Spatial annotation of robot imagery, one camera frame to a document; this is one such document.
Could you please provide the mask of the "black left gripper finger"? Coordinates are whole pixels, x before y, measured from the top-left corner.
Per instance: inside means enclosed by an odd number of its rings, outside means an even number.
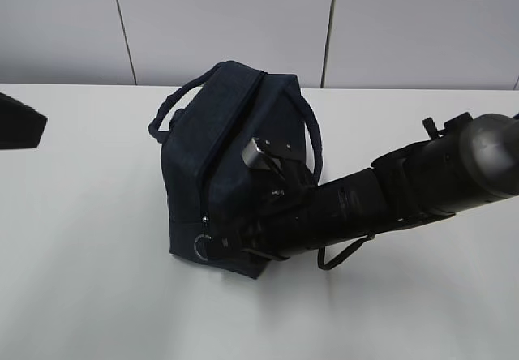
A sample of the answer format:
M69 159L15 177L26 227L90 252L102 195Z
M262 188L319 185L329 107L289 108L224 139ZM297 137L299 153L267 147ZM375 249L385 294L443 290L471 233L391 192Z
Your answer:
M34 108L1 93L2 150L37 148L47 122L48 118Z

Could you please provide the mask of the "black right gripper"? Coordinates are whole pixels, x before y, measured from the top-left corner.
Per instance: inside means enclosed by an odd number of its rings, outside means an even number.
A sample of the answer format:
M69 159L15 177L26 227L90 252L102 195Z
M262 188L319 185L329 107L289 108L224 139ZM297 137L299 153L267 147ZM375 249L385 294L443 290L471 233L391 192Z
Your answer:
M247 229L213 234L211 259L244 259L247 252L288 259L360 238L372 240L389 223L388 203L373 169L311 188L302 201L253 221Z

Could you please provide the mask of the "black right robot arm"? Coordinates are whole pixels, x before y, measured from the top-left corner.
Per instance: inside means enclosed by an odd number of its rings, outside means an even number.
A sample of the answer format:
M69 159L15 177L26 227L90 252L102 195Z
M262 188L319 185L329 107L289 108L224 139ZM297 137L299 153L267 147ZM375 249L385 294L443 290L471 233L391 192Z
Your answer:
M319 184L288 149L252 139L242 161L272 182L249 216L210 237L210 258L242 253L283 261L317 251L328 271L378 234L443 221L518 194L518 119L463 113L438 128L423 121L428 140L377 159L365 169Z

